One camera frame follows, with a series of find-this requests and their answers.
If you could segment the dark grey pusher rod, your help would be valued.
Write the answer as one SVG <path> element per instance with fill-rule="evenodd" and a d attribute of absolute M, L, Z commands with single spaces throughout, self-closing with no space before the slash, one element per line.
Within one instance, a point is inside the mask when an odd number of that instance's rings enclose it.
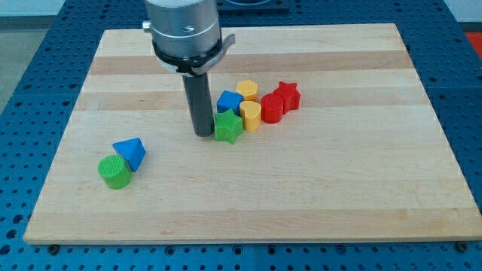
<path fill-rule="evenodd" d="M 214 133 L 212 100 L 207 74 L 182 76 L 194 133 L 207 137 Z"/>

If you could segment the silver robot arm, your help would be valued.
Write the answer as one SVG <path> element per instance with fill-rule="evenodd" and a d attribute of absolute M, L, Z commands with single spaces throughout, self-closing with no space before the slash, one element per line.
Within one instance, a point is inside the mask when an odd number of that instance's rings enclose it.
<path fill-rule="evenodd" d="M 158 62 L 182 76 L 194 133 L 207 137 L 215 122 L 208 72 L 224 57 L 235 35 L 223 37 L 215 0 L 145 0 Z"/>

